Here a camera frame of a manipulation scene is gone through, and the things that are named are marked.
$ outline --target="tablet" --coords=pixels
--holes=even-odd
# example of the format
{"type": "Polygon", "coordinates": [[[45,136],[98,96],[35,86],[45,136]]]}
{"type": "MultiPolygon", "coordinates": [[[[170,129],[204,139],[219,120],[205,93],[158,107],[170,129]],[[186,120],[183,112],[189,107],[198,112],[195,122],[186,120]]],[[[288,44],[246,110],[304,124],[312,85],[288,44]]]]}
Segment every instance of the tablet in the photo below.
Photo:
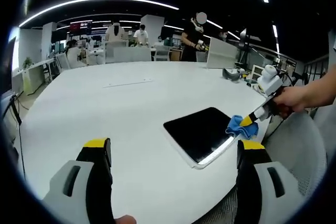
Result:
{"type": "Polygon", "coordinates": [[[231,137],[225,132],[230,120],[222,111],[208,108],[163,126],[184,152],[199,164],[231,137]]]}

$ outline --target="black ceiling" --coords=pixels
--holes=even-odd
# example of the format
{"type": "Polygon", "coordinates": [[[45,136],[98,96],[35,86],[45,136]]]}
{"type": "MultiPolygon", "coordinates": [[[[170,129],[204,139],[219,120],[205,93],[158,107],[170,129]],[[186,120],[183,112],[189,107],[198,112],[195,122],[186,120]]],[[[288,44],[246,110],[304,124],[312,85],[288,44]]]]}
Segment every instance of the black ceiling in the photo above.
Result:
{"type": "MultiPolygon", "coordinates": [[[[27,17],[47,7],[71,0],[30,0],[27,17]]],[[[23,28],[42,26],[73,17],[106,14],[152,14],[164,16],[168,25],[183,27],[196,11],[205,12],[209,20],[238,34],[244,27],[248,33],[261,39],[264,47],[276,50],[272,24],[278,28],[280,52],[309,61],[328,53],[327,31],[332,15],[331,0],[151,0],[178,7],[173,10],[162,6],[130,1],[92,1],[76,3],[51,10],[32,20],[23,28]]],[[[111,15],[92,16],[93,20],[112,19],[111,15]]],[[[140,20],[140,16],[119,15],[127,20],[140,20]]],[[[68,24],[76,19],[64,21],[68,24]]],[[[211,24],[204,26],[205,34],[217,36],[219,29],[211,24]]]]}

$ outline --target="person wearing black shirt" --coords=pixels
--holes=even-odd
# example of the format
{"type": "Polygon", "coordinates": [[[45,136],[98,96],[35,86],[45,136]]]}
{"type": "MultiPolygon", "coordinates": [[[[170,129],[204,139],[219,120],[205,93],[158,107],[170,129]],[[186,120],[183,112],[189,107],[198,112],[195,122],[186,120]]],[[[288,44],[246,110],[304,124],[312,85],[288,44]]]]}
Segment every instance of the person wearing black shirt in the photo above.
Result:
{"type": "Polygon", "coordinates": [[[190,22],[188,22],[182,32],[181,41],[185,46],[181,61],[196,62],[196,51],[201,49],[198,41],[202,40],[204,30],[200,23],[197,22],[196,15],[190,20],[190,22]]]}

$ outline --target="white chair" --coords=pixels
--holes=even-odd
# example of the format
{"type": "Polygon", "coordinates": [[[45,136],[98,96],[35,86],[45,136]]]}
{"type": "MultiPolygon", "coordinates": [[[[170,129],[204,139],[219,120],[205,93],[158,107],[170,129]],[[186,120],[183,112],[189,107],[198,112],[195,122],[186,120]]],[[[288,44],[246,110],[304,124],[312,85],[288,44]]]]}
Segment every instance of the white chair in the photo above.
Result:
{"type": "Polygon", "coordinates": [[[68,57],[65,53],[56,55],[56,61],[61,72],[71,69],[68,57]]]}
{"type": "Polygon", "coordinates": [[[152,61],[148,47],[116,47],[113,51],[114,62],[152,61]]]}
{"type": "Polygon", "coordinates": [[[157,61],[158,59],[163,59],[166,61],[170,61],[169,53],[170,53],[170,47],[168,46],[156,46],[155,47],[155,55],[153,56],[154,61],[157,61]]]}
{"type": "Polygon", "coordinates": [[[207,60],[206,52],[196,52],[196,61],[197,62],[206,62],[207,60]]]}
{"type": "Polygon", "coordinates": [[[299,191],[309,197],[326,171],[323,138],[307,113],[293,113],[263,143],[272,161],[279,161],[299,182],[299,191]]]}
{"type": "Polygon", "coordinates": [[[105,42],[104,45],[104,53],[105,53],[105,63],[113,63],[114,62],[114,48],[119,47],[127,47],[128,40],[124,41],[114,41],[114,42],[105,42]]]}

